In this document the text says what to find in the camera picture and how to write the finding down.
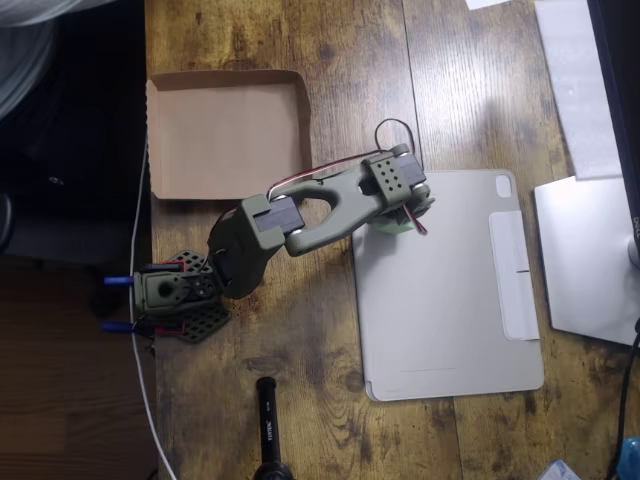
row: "perforated bracket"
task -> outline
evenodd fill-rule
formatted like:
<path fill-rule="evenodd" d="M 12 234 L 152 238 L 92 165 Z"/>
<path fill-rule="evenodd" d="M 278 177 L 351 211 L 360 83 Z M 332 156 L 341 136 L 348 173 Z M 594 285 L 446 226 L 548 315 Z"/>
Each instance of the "perforated bracket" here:
<path fill-rule="evenodd" d="M 387 208 L 398 205 L 411 197 L 411 189 L 402 174 L 402 170 L 398 168 L 393 153 L 389 153 L 386 158 L 374 162 L 365 160 L 363 163 L 373 173 Z"/>

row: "blue connector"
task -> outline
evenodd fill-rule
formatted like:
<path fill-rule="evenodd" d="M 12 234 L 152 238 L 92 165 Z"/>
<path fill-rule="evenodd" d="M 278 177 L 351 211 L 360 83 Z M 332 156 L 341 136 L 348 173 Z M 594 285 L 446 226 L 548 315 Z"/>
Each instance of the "blue connector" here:
<path fill-rule="evenodd" d="M 105 285 L 133 285 L 133 277 L 130 275 L 114 275 L 104 277 Z"/>

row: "black cable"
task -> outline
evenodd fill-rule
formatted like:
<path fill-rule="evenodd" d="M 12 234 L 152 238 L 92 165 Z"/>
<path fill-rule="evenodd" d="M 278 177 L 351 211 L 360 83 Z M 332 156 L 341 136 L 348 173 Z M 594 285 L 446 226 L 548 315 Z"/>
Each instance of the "black cable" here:
<path fill-rule="evenodd" d="M 147 480 L 151 480 L 153 477 L 155 477 L 156 475 L 158 475 L 158 469 L 156 468 L 153 472 L 151 472 L 149 474 L 149 476 L 147 477 Z"/>
<path fill-rule="evenodd" d="M 616 475 L 616 469 L 618 468 L 618 462 L 620 461 L 620 454 L 622 453 L 622 443 L 624 442 L 624 417 L 627 407 L 627 394 L 629 392 L 629 382 L 631 381 L 631 368 L 633 367 L 633 359 L 636 356 L 636 350 L 640 344 L 640 319 L 636 322 L 636 339 L 633 341 L 631 351 L 629 352 L 629 361 L 627 367 L 624 370 L 624 377 L 622 378 L 622 391 L 620 393 L 620 413 L 618 416 L 618 440 L 616 444 L 616 453 L 613 456 L 611 465 L 609 466 L 609 473 L 607 474 L 607 480 L 612 480 Z"/>
<path fill-rule="evenodd" d="M 373 139 L 376 142 L 376 147 L 378 147 L 378 150 L 383 150 L 383 148 L 380 147 L 380 142 L 378 141 L 378 130 L 380 129 L 380 127 L 382 125 L 384 125 L 387 122 L 398 122 L 400 125 L 402 125 L 407 130 L 407 133 L 409 134 L 409 143 L 411 144 L 411 153 L 413 153 L 415 155 L 415 153 L 416 153 L 416 142 L 413 139 L 413 132 L 411 131 L 411 127 L 409 125 L 407 125 L 406 122 L 403 122 L 402 120 L 398 120 L 397 118 L 385 118 L 383 121 L 381 121 L 378 124 L 378 126 L 375 129 L 375 131 L 373 132 Z M 424 160 L 422 159 L 422 156 L 420 157 L 420 166 L 422 167 L 422 170 L 424 170 Z"/>

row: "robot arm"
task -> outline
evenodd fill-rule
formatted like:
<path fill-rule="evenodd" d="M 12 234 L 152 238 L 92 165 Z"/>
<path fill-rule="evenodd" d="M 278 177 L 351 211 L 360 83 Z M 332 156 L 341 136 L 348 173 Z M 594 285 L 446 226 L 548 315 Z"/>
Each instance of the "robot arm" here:
<path fill-rule="evenodd" d="M 425 181 L 413 153 L 399 145 L 338 174 L 278 188 L 273 199 L 247 198 L 213 226 L 206 257 L 183 251 L 167 264 L 149 265 L 134 275 L 137 310 L 145 317 L 172 317 L 176 328 L 187 325 L 182 338 L 198 341 L 229 319 L 221 297 L 239 299 L 253 292 L 282 246 L 295 257 L 340 240 L 365 223 L 387 233 L 409 230 L 434 201 Z M 331 206 L 319 225 L 305 226 L 296 206 L 304 199 L 325 200 Z M 189 322 L 203 315 L 212 319 L 204 323 L 210 328 L 200 320 L 200 327 L 190 333 Z"/>

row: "red wire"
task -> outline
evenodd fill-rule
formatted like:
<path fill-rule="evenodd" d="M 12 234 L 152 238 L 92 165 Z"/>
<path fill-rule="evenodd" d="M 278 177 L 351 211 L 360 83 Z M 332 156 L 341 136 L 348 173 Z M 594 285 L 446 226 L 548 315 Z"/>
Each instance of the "red wire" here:
<path fill-rule="evenodd" d="M 405 213 L 407 214 L 407 216 L 409 217 L 409 219 L 411 220 L 411 222 L 413 223 L 413 225 L 416 227 L 416 231 L 420 234 L 420 235 L 426 235 L 429 233 L 429 231 L 424 228 L 424 225 L 422 225 L 418 219 L 416 218 L 416 216 L 413 214 L 413 212 L 411 211 L 411 209 L 409 207 L 407 207 L 407 204 L 405 203 L 403 206 Z"/>
<path fill-rule="evenodd" d="M 271 187 L 269 187 L 269 190 L 267 190 L 267 197 L 269 197 L 269 194 L 273 192 L 276 188 L 280 187 L 281 185 L 284 185 L 285 183 L 289 183 L 293 180 L 297 180 L 298 178 L 306 177 L 308 175 L 313 175 L 314 173 L 319 172 L 321 170 L 327 170 L 331 167 L 335 167 L 336 165 L 340 165 L 341 163 L 355 160 L 356 158 L 362 158 L 362 157 L 366 157 L 367 155 L 373 155 L 374 153 L 380 153 L 380 152 L 382 152 L 382 150 L 372 150 L 371 152 L 360 153 L 358 155 L 352 155 L 351 157 L 341 158 L 340 160 L 334 160 L 333 162 L 320 165 L 319 167 L 315 167 L 310 170 L 305 170 L 304 172 L 296 173 L 295 175 L 291 175 L 290 177 L 284 178 L 279 182 L 276 182 L 273 185 L 271 185 Z"/>

